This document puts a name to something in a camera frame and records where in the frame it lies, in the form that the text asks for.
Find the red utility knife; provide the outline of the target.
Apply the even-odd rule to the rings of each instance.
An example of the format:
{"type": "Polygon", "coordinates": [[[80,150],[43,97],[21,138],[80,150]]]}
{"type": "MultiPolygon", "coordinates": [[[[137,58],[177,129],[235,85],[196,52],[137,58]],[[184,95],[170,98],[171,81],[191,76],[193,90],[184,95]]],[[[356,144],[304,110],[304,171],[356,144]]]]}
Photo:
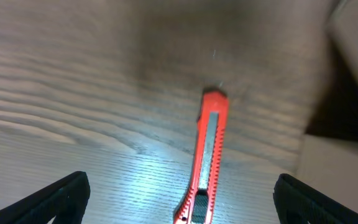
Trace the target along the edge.
{"type": "Polygon", "coordinates": [[[213,221],[228,109],[225,93],[203,93],[189,185],[173,216],[174,224],[213,221]]]}

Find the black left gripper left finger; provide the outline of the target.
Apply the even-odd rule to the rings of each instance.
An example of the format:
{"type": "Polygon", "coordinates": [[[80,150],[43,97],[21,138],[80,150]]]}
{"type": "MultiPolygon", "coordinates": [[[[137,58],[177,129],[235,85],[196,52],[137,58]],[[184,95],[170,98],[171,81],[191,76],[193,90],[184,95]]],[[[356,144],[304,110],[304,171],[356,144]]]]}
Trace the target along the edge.
{"type": "Polygon", "coordinates": [[[0,210],[0,224],[80,224],[89,198],[88,176],[76,171],[0,210]]]}

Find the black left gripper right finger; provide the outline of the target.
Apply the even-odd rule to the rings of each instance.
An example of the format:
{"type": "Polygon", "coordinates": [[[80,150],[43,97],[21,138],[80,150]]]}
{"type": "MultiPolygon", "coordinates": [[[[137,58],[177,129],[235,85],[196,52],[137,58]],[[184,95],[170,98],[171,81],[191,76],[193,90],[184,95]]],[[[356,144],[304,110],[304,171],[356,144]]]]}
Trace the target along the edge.
{"type": "Polygon", "coordinates": [[[358,224],[358,213],[290,174],[280,174],[273,201],[284,224],[358,224]]]}

